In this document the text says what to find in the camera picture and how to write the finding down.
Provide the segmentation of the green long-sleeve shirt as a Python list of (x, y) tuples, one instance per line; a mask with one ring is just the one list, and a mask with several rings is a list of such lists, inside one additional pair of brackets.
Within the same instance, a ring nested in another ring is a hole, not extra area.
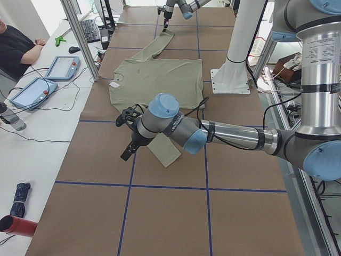
[(207, 136), (181, 109), (195, 109), (203, 103), (202, 61), (159, 59), (174, 37), (165, 31), (113, 72), (120, 87), (109, 86), (110, 102), (120, 114), (138, 104), (144, 113), (136, 120), (138, 132), (153, 138), (147, 145), (163, 166), (168, 167), (184, 150), (196, 154)]

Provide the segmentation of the white Miniso hang tag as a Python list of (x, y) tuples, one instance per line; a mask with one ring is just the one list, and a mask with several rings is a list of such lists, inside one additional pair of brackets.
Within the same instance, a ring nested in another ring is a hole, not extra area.
[(110, 81), (109, 85), (114, 88), (120, 87), (120, 84), (116, 83), (115, 81)]

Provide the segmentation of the black box white label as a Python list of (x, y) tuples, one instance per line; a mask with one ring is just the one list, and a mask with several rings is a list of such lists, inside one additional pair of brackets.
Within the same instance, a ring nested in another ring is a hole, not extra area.
[(105, 28), (100, 29), (100, 40), (102, 48), (106, 50), (110, 43), (110, 34), (108, 29)]

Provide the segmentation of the black keyboard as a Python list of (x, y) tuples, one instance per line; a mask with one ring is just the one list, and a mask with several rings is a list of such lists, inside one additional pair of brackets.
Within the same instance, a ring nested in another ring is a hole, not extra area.
[(93, 19), (87, 19), (80, 22), (81, 28), (88, 43), (100, 41), (98, 27)]

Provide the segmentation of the black computer mouse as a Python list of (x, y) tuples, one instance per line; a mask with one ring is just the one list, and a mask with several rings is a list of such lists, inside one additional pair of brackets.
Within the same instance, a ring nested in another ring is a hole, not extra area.
[(80, 51), (80, 48), (79, 48), (79, 47), (76, 47), (76, 46), (71, 46), (71, 47), (68, 49), (68, 52), (69, 52), (70, 54), (76, 53), (76, 52), (78, 52), (78, 51)]

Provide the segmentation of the upper blue teach pendant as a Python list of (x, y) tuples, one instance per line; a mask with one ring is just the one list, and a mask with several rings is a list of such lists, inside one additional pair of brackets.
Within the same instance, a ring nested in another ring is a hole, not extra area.
[(55, 82), (69, 81), (80, 64), (78, 56), (57, 56), (50, 65), (45, 78)]

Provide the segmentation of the blue teach pendant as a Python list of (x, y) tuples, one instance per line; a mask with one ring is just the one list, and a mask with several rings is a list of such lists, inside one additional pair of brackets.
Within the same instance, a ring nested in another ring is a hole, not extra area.
[(78, 56), (57, 56), (50, 65), (45, 78), (55, 82), (69, 81), (80, 64)]
[(36, 77), (10, 99), (10, 103), (21, 109), (34, 109), (43, 103), (57, 87), (58, 84), (54, 81)]

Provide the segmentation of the green plastic toy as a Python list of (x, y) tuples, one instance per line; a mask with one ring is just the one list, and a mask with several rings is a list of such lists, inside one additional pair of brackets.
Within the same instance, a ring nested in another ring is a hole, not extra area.
[(59, 36), (55, 38), (55, 46), (59, 47), (61, 42), (67, 42), (66, 39), (63, 38), (63, 36)]

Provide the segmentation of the lower blue teach pendant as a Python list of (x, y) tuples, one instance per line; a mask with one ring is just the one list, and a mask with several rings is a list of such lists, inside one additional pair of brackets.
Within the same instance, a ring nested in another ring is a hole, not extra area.
[(21, 109), (34, 109), (43, 103), (57, 87), (58, 84), (54, 81), (36, 77), (10, 99), (10, 103)]

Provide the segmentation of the grey water bottle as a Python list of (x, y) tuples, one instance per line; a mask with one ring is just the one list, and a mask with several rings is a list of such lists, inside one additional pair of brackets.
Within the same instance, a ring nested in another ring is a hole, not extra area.
[(5, 124), (10, 124), (15, 130), (22, 131), (27, 125), (26, 123), (19, 118), (19, 116), (14, 113), (4, 102), (1, 102), (1, 120)]

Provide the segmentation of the dark folded umbrella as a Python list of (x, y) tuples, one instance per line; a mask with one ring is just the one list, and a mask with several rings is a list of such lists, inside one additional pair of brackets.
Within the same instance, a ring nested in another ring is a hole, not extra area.
[(25, 215), (25, 202), (27, 200), (29, 189), (31, 188), (30, 183), (19, 183), (14, 195), (12, 207), (10, 209), (10, 215), (23, 218)]

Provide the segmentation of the red cylinder bottle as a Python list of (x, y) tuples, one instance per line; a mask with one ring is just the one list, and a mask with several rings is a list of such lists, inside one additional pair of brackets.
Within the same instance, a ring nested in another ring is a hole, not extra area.
[(33, 237), (38, 223), (7, 215), (1, 219), (1, 232), (12, 235)]

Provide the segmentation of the person in black shirt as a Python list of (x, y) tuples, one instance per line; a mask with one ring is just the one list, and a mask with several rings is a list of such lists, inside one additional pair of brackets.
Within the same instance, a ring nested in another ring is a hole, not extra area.
[(1, 70), (18, 81), (28, 67), (34, 64), (46, 40), (32, 41), (18, 29), (1, 20)]

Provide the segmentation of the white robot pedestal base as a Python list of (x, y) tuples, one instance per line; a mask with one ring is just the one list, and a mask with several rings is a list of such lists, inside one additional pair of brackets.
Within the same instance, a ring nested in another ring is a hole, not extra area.
[(226, 61), (211, 70), (214, 94), (250, 94), (246, 63), (266, 5), (266, 0), (240, 1)]

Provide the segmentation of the aluminium frame post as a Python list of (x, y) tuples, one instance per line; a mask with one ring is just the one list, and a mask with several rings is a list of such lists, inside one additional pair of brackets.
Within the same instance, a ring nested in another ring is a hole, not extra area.
[(69, 21), (70, 28), (72, 29), (79, 48), (83, 54), (87, 67), (92, 75), (93, 81), (97, 82), (99, 80), (99, 72), (94, 63), (91, 51), (88, 47), (88, 43), (78, 20), (75, 8), (73, 7), (71, 0), (60, 0), (60, 2)]

